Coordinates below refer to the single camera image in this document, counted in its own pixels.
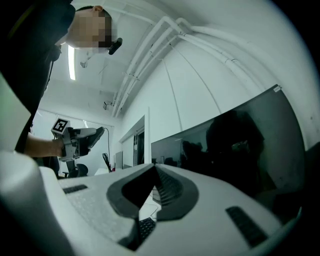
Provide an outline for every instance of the black shirt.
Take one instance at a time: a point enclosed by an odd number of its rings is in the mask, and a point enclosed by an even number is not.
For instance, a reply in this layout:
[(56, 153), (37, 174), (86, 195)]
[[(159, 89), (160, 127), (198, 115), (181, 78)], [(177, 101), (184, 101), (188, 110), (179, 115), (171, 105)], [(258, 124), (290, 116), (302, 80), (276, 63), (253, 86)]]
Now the black shirt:
[(52, 62), (60, 49), (55, 43), (67, 34), (75, 16), (71, 0), (29, 0), (4, 23), (6, 38), (1, 72), (31, 116), (18, 140), (23, 152), (29, 128), (46, 89)]

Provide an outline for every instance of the computer screen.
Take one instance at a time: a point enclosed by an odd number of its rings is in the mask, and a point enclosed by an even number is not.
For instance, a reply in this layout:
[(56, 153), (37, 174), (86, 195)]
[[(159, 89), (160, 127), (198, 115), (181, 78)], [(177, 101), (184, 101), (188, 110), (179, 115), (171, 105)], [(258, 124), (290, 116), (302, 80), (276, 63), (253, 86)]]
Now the computer screen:
[(304, 142), (295, 113), (277, 85), (200, 125), (152, 143), (151, 158), (153, 163), (228, 182), (284, 223), (299, 211)]

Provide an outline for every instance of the white pipe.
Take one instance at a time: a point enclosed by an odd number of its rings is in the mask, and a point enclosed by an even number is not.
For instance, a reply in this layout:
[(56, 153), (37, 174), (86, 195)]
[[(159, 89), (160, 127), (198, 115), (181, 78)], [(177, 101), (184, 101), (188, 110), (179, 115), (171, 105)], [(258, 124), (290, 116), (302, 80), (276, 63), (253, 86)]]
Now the white pipe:
[(115, 92), (114, 94), (113, 94), (113, 101), (112, 101), (112, 106), (114, 106), (115, 105), (115, 101), (116, 101), (116, 98), (117, 98), (117, 92)]
[[(150, 66), (150, 64), (153, 62), (154, 59), (156, 59), (158, 57), (158, 55), (169, 45), (171, 44), (171, 42), (173, 40), (177, 39), (177, 36), (175, 35), (173, 38), (171, 38), (157, 53), (155, 56), (152, 57), (152, 59), (148, 62), (147, 65), (145, 65), (145, 67), (143, 68), (143, 70), (141, 71), (139, 78), (144, 74), (144, 72), (147, 70), (147, 68)], [(124, 94), (123, 96), (123, 104), (120, 104), (119, 108), (122, 108), (123, 105), (125, 104), (129, 94), (131, 93), (132, 89), (134, 88), (134, 86), (136, 85), (136, 83), (138, 82), (138, 80), (135, 80), (134, 83), (132, 84), (132, 86), (130, 87), (130, 89), (128, 90), (128, 93)]]
[(217, 52), (221, 53), (222, 55), (224, 55), (225, 57), (227, 57), (228, 59), (230, 59), (233, 63), (235, 63), (240, 69), (243, 70), (244, 72), (244, 76), (248, 76), (247, 77), (247, 80), (248, 81), (252, 81), (254, 84), (256, 84), (256, 86), (259, 88), (260, 92), (264, 92), (265, 91), (265, 88), (264, 86), (260, 83), (260, 81), (255, 77), (255, 75), (253, 75), (251, 73), (251, 71), (249, 71), (245, 66), (243, 66), (240, 61), (238, 61), (235, 57), (233, 57), (231, 54), (229, 54), (228, 52), (226, 52), (225, 50), (221, 49), (219, 46), (213, 44), (213, 43), (210, 43), (206, 40), (203, 40), (197, 36), (194, 36), (194, 35), (190, 35), (190, 34), (185, 34), (184, 35), (186, 38), (191, 38), (191, 39), (194, 39), (195, 41), (201, 43), (201, 44), (204, 44), (206, 46), (209, 46), (211, 47), (212, 49), (216, 50)]
[(125, 4), (128, 6), (131, 6), (135, 9), (138, 9), (138, 10), (141, 10), (144, 12), (148, 12), (151, 15), (158, 17), (158, 19), (160, 19), (163, 16), (170, 16), (168, 13), (166, 13), (162, 9), (156, 7), (153, 4), (148, 3), (145, 0), (105, 0), (104, 3), (110, 2), (110, 1), (120, 3), (121, 5)]
[(190, 29), (190, 27), (191, 27), (191, 24), (186, 20), (186, 19), (184, 19), (184, 18), (182, 18), (182, 17), (180, 17), (180, 18), (177, 18), (176, 20), (175, 20), (175, 22), (177, 23), (177, 24), (184, 24), (188, 29)]
[[(130, 74), (134, 68), (134, 66), (136, 65), (137, 61), (139, 60), (140, 58), (140, 55), (141, 53), (143, 52), (143, 50), (146, 48), (146, 46), (148, 45), (148, 43), (150, 42), (150, 40), (154, 37), (154, 35), (158, 32), (158, 30), (161, 28), (162, 24), (165, 22), (164, 19), (160, 19), (159, 22), (152, 28), (152, 30), (150, 31), (150, 33), (146, 36), (145, 40), (142, 42), (142, 44), (140, 45), (138, 51), (135, 53), (135, 55), (133, 56), (133, 59), (131, 60), (130, 64), (129, 64), (129, 67), (126, 71), (127, 74)], [(122, 92), (124, 90), (124, 87), (126, 85), (128, 81), (128, 76), (126, 75), (122, 81), (122, 84), (120, 86), (120, 90), (117, 94), (117, 97), (115, 99), (115, 105), (113, 107), (113, 110), (112, 110), (112, 114), (111, 116), (114, 116), (115, 115), (115, 112), (116, 112), (116, 109), (117, 109), (117, 106), (119, 104), (119, 99), (121, 98), (122, 96)]]
[(270, 74), (276, 79), (279, 80), (273, 72), (268, 67), (273, 67), (273, 70), (281, 70), (277, 68), (279, 65), (261, 48), (256, 46), (251, 41), (245, 40), (237, 35), (233, 35), (212, 27), (204, 27), (204, 26), (191, 26), (190, 29), (194, 32), (207, 34), (212, 37), (219, 38), (221, 40), (227, 41), (234, 45), (239, 46), (240, 48), (244, 49), (247, 53), (249, 53), (252, 57), (258, 60), (263, 67), (270, 72)]
[(145, 67), (143, 68), (143, 70), (140, 73), (140, 76), (142, 76), (142, 74), (147, 70), (147, 68), (150, 66), (150, 64), (159, 56), (159, 54), (165, 49), (167, 48), (168, 45), (170, 45), (175, 39), (177, 39), (177, 36), (175, 35), (174, 37), (172, 37), (148, 62), (147, 65), (145, 65)]
[[(171, 27), (167, 28), (166, 31), (157, 39), (157, 41), (154, 42), (154, 44), (152, 45), (151, 49), (148, 51), (148, 53), (144, 56), (143, 60), (140, 62), (138, 68), (136, 69), (136, 71), (134, 72), (135, 77), (138, 77), (140, 75), (140, 73), (142, 72), (142, 69), (145, 67), (146, 63), (148, 62), (150, 56), (152, 56), (153, 52), (160, 46), (160, 44), (162, 44), (162, 42), (170, 35), (170, 33), (175, 29), (179, 34), (184, 34), (185, 32), (179, 27), (179, 24), (183, 23), (185, 24), (186, 27), (190, 27), (191, 24), (186, 21), (184, 18), (180, 17), (178, 18), (175, 22), (169, 18), (169, 17), (164, 17), (165, 21), (168, 22), (170, 24)], [(117, 117), (121, 111), (121, 108), (123, 107), (123, 105), (125, 104), (130, 92), (132, 91), (132, 88), (135, 86), (136, 82), (135, 81), (130, 81), (128, 87), (125, 90), (125, 93), (123, 95), (123, 98), (121, 99), (120, 105), (117, 109), (117, 112), (115, 114), (115, 117)]]
[(133, 14), (131, 12), (128, 12), (128, 11), (125, 11), (125, 10), (121, 10), (121, 9), (118, 9), (118, 8), (114, 8), (114, 7), (111, 7), (109, 5), (103, 5), (103, 8), (107, 9), (107, 10), (111, 10), (111, 11), (114, 11), (114, 12), (117, 12), (117, 13), (121, 13), (121, 14), (125, 14), (125, 15), (128, 15), (128, 16), (131, 16), (131, 17), (134, 17), (134, 18), (137, 18), (139, 20), (142, 20), (142, 21), (145, 21), (145, 22), (148, 22), (150, 23), (151, 25), (155, 25), (156, 22), (154, 22), (153, 20), (149, 19), (149, 18), (146, 18), (144, 16), (140, 16), (140, 15), (137, 15), (137, 14)]
[(219, 60), (223, 65), (227, 66), (231, 70), (231, 72), (242, 82), (242, 84), (244, 85), (244, 89), (247, 90), (249, 94), (256, 96), (260, 93), (260, 90), (257, 88), (252, 79), (241, 68), (234, 64), (231, 61), (231, 59), (227, 58), (226, 56), (222, 55), (220, 52), (211, 47), (200, 44), (192, 37), (185, 37), (182, 35), (178, 35), (178, 37), (205, 50), (206, 52), (214, 56), (217, 60)]
[[(137, 64), (137, 62), (138, 62), (138, 60), (139, 60), (139, 58), (140, 58), (143, 50), (146, 48), (146, 46), (148, 45), (148, 43), (150, 42), (150, 40), (155, 36), (155, 34), (158, 32), (158, 30), (161, 28), (161, 26), (162, 26), (163, 23), (165, 23), (165, 22), (168, 23), (168, 24), (171, 26), (171, 28), (174, 29), (174, 30), (176, 30), (179, 34), (183, 34), (183, 33), (184, 33), (184, 31), (179, 27), (179, 25), (178, 25), (177, 23), (175, 23), (171, 18), (169, 18), (169, 17), (167, 17), (167, 16), (162, 17), (162, 18), (159, 20), (159, 22), (153, 27), (153, 29), (150, 31), (150, 33), (146, 36), (146, 38), (145, 38), (145, 40), (142, 42), (142, 44), (140, 45), (138, 51), (137, 51), (136, 54), (134, 55), (134, 57), (133, 57), (130, 65), (129, 65), (128, 69), (127, 69), (127, 72), (126, 72), (127, 74), (130, 74), (130, 73), (132, 72), (132, 70), (133, 70), (134, 66)], [(156, 43), (157, 43), (157, 46), (159, 46), (159, 45), (162, 43), (162, 41), (160, 41), (160, 39), (163, 41), (163, 40), (165, 39), (165, 37), (160, 36), (160, 38), (159, 38), (159, 39), (157, 40), (157, 42), (156, 42)], [(149, 57), (145, 57), (145, 58), (143, 59), (143, 62), (144, 62), (143, 65), (145, 65), (145, 63), (148, 61), (147, 58), (149, 58)], [(122, 92), (123, 92), (123, 90), (124, 90), (124, 87), (125, 87), (127, 81), (128, 81), (128, 76), (126, 76), (126, 77), (123, 79), (123, 81), (122, 81), (122, 84), (121, 84), (119, 93), (118, 93), (117, 98), (116, 98), (116, 101), (115, 101), (115, 106), (114, 106), (114, 108), (113, 108), (113, 110), (112, 110), (112, 116), (114, 116), (114, 114), (115, 114), (115, 111), (116, 111), (117, 106), (118, 106), (118, 104), (119, 104), (119, 99), (120, 99), (121, 96), (122, 96)], [(119, 109), (119, 110), (117, 111), (116, 116), (118, 116), (118, 114), (119, 114), (119, 112), (120, 112), (120, 107), (119, 107), (118, 109)]]

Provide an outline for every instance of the ear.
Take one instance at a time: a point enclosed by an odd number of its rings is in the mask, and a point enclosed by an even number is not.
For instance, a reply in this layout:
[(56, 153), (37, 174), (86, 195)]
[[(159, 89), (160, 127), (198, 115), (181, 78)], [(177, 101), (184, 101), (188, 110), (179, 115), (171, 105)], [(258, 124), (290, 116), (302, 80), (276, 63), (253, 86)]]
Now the ear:
[(101, 12), (103, 10), (103, 7), (101, 5), (95, 5), (92, 10), (94, 12)]

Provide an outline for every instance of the white ceiling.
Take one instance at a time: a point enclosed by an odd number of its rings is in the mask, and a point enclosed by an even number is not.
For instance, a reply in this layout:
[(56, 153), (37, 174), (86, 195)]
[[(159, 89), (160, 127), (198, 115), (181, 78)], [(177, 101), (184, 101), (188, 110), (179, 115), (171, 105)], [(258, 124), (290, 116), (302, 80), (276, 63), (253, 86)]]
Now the white ceiling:
[[(139, 10), (126, 4), (121, 4), (121, 9), (137, 13)], [(80, 62), (86, 60), (87, 51), (75, 50), (75, 81), (69, 76), (68, 45), (61, 47), (60, 58), (54, 63), (51, 77), (63, 82), (73, 82), (79, 86), (98, 89), (105, 92), (117, 92), (124, 79), (125, 72), (133, 58), (141, 40), (152, 29), (152, 25), (144, 20), (137, 19), (112, 10), (107, 12), (112, 16), (117, 26), (117, 36), (123, 39), (122, 46), (113, 55), (97, 53), (89, 61), (87, 68), (82, 68)]]

